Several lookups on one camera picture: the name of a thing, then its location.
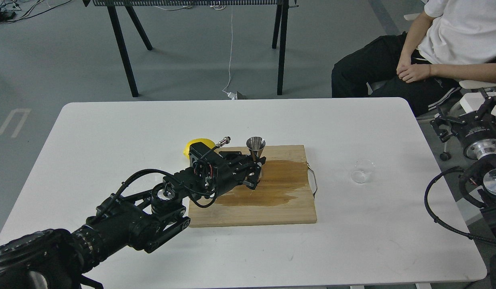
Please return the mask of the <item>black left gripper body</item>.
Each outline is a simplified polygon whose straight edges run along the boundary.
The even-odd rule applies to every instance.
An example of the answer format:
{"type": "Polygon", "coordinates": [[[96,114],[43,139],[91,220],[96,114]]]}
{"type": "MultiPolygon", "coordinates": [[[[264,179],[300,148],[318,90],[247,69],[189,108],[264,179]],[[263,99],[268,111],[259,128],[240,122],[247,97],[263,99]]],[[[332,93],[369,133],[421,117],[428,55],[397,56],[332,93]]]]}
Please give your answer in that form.
{"type": "Polygon", "coordinates": [[[230,167],[230,157],[240,151],[215,151],[204,143],[190,147],[190,166],[174,175],[173,195],[176,199],[189,197],[198,201],[217,199],[240,185],[239,172],[230,167]]]}

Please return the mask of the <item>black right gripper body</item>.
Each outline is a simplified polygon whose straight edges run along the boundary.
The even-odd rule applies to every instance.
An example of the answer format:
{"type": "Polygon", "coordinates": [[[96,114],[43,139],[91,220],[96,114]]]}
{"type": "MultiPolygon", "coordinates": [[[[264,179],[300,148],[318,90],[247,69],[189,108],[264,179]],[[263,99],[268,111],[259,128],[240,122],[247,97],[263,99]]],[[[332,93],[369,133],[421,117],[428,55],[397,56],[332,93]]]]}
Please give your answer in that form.
{"type": "Polygon", "coordinates": [[[471,160],[496,154],[496,116],[468,113],[452,125],[452,133],[463,149],[463,155],[471,160]]]}

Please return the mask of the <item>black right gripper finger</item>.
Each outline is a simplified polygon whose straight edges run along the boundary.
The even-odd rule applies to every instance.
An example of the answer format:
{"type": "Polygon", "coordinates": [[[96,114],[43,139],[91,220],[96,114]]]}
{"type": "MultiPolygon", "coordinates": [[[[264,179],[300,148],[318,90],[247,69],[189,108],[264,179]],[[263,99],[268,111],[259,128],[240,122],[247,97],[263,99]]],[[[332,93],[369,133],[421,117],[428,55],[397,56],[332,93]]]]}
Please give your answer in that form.
{"type": "Polygon", "coordinates": [[[479,119],[482,119],[485,115],[491,115],[492,110],[496,106],[496,94],[488,95],[483,92],[484,102],[479,107],[479,119]]]}
{"type": "Polygon", "coordinates": [[[430,121],[430,125],[440,141],[446,143],[452,136],[459,139],[459,133],[452,128],[454,124],[459,124],[459,117],[450,116],[448,113],[444,113],[442,108],[437,108],[437,112],[438,114],[430,121]]]}

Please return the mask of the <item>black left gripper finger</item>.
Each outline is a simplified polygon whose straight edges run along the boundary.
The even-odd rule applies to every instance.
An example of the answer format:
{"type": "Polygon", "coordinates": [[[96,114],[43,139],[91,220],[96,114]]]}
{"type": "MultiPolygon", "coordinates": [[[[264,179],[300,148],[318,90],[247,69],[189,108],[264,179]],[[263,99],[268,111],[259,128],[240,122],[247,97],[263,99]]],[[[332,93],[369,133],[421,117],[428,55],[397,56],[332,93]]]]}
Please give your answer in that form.
{"type": "Polygon", "coordinates": [[[262,173],[262,166],[251,166],[239,172],[240,185],[246,185],[251,190],[257,187],[262,173]]]}
{"type": "Polygon", "coordinates": [[[243,153],[233,153],[230,157],[230,167],[233,169],[247,169],[251,167],[263,166],[266,163],[266,156],[253,158],[252,155],[243,153]]]}

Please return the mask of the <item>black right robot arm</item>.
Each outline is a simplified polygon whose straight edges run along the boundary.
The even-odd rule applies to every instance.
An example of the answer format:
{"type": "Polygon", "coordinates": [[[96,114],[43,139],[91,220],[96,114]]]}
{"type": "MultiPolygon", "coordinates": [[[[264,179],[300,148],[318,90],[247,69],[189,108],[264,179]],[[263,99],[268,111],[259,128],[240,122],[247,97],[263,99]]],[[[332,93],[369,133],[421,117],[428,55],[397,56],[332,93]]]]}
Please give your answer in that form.
{"type": "Polygon", "coordinates": [[[485,95],[477,110],[460,116],[448,115],[438,108],[437,117],[429,123],[443,143],[455,137],[461,145],[463,155],[474,162],[466,169],[459,166],[449,168],[429,182],[424,195],[424,205],[428,214],[435,223],[451,232],[496,247],[496,94],[485,95]],[[455,229],[442,221],[431,209],[431,187],[441,177],[451,173],[459,174],[458,188],[461,196],[480,210],[493,238],[455,229]]]}

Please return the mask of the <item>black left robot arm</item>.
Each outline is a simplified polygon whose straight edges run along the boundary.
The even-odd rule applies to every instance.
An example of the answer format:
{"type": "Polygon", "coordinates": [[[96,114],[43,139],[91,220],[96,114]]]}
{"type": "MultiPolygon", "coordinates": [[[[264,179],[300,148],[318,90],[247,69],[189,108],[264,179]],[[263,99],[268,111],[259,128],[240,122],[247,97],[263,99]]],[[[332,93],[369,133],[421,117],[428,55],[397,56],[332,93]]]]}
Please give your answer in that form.
{"type": "Polygon", "coordinates": [[[150,254],[189,227],[186,197],[213,204],[239,185],[257,187],[266,158],[220,147],[191,144],[190,166],[174,174],[134,173],[75,232],[46,229],[0,246],[0,289],[103,288],[85,273],[126,246],[150,254]]]}

